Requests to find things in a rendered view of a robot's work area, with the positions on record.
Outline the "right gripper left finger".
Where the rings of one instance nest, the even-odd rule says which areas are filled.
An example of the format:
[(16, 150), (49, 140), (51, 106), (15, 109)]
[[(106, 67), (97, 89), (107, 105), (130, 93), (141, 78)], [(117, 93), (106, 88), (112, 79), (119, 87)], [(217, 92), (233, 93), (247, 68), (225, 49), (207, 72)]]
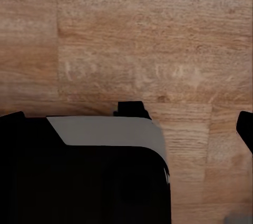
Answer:
[(0, 117), (0, 174), (26, 132), (27, 123), (22, 111)]

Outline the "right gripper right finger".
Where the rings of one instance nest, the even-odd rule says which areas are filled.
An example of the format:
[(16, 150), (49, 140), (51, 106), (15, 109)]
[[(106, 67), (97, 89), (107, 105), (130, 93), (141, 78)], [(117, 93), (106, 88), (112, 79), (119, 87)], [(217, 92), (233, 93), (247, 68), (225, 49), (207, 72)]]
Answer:
[(236, 130), (253, 153), (253, 113), (241, 111)]

